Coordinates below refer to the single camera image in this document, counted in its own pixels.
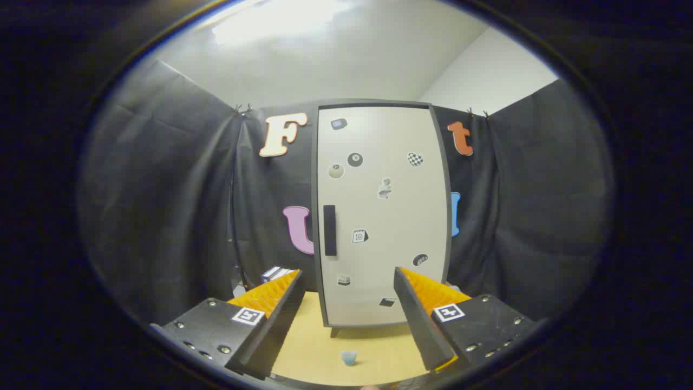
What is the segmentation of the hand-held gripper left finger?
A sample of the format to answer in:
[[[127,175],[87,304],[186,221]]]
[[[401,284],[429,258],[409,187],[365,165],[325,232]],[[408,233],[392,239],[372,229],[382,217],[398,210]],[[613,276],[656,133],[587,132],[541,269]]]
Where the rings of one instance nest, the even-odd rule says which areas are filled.
[[[304,294],[303,272],[287,271],[230,301],[206,298],[178,318],[151,328],[202,365],[264,380]]]

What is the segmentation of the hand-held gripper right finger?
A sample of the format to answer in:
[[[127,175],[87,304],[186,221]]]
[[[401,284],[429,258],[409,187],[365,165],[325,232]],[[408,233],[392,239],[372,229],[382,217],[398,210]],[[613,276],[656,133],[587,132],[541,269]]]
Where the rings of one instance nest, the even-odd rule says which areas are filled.
[[[491,294],[470,297],[403,267],[394,271],[394,291],[429,371],[484,365],[542,324]]]

